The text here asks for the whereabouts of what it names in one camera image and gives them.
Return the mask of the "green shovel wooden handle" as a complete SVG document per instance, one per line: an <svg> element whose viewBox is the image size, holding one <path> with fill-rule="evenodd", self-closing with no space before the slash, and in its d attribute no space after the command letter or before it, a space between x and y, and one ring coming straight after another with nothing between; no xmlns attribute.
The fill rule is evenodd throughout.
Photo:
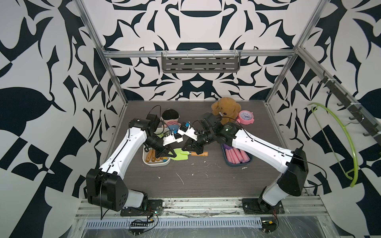
<svg viewBox="0 0 381 238"><path fill-rule="evenodd" d="M208 152L203 152L201 154L197 154L196 152L184 151L181 148L174 149L174 152L176 153L176 156L170 157L170 159L174 160L174 161L187 160L189 158L189 156L199 156L199 157L208 156Z"/></svg>
<svg viewBox="0 0 381 238"><path fill-rule="evenodd" d="M146 156L146 159L145 159L145 161L146 161L147 163L149 163L149 162L151 161L152 154L153 154L153 150L151 149L151 150L149 150L149 152L147 153L147 156Z"/></svg>

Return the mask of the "white storage box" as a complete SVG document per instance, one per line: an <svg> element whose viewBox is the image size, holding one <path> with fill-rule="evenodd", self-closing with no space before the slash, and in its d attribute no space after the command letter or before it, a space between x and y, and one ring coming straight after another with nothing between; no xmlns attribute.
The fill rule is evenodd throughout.
<svg viewBox="0 0 381 238"><path fill-rule="evenodd" d="M148 147L147 145L143 145L143 154L142 154L142 161L150 166L150 167L160 167L168 165L171 162L171 159L169 157L156 157L156 151Z"/></svg>

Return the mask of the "purple shovel pink handle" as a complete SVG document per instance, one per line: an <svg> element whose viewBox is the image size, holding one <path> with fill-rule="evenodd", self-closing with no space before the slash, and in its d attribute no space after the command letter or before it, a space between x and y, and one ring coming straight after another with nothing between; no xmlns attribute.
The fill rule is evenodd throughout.
<svg viewBox="0 0 381 238"><path fill-rule="evenodd" d="M235 164L235 161L230 153L230 147L226 144L223 144L223 148L225 150L225 155L226 155L226 158L227 158L227 161L230 163L230 164Z"/></svg>
<svg viewBox="0 0 381 238"><path fill-rule="evenodd" d="M245 152L245 151L243 151L243 150L239 150L240 151L240 153L241 153L241 155L242 155L242 157L243 157L243 159L244 159L244 162L245 163L248 163L248 162L250 162L250 158L249 158L249 156L247 155L247 153Z"/></svg>
<svg viewBox="0 0 381 238"><path fill-rule="evenodd" d="M235 164L241 164L243 162L242 156L240 154L237 154L235 148L232 148L230 150L230 153L235 161Z"/></svg>

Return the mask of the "teal storage box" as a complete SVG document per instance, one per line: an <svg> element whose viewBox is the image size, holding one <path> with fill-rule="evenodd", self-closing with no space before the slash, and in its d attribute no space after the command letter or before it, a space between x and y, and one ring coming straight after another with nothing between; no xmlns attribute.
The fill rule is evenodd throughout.
<svg viewBox="0 0 381 238"><path fill-rule="evenodd" d="M221 148L225 163L230 167L247 165L254 158L252 154L226 144L222 144Z"/></svg>

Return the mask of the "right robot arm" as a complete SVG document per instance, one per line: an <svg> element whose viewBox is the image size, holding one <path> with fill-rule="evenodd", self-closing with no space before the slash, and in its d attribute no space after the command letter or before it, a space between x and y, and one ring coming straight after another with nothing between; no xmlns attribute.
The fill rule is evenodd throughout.
<svg viewBox="0 0 381 238"><path fill-rule="evenodd" d="M293 151L273 145L247 132L238 123L228 122L211 113L206 113L200 122L202 130L191 123L182 123L179 134L188 136L182 149L203 153L204 146L213 142L241 149L268 163L279 171L278 178L264 188L257 200L257 212L265 214L272 211L282 199L288 196L301 196L309 172L305 152L297 148Z"/></svg>

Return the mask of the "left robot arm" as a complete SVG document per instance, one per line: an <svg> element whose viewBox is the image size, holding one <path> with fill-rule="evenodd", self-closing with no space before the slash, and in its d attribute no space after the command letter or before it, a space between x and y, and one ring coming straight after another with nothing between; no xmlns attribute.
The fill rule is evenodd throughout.
<svg viewBox="0 0 381 238"><path fill-rule="evenodd" d="M170 145L155 134L160 123L158 116L147 115L146 119L133 119L126 136L98 169L90 169L86 175L88 203L113 210L123 208L146 210L148 196L142 191L127 188L124 177L128 166L142 145L155 150L156 157L172 157L175 152Z"/></svg>

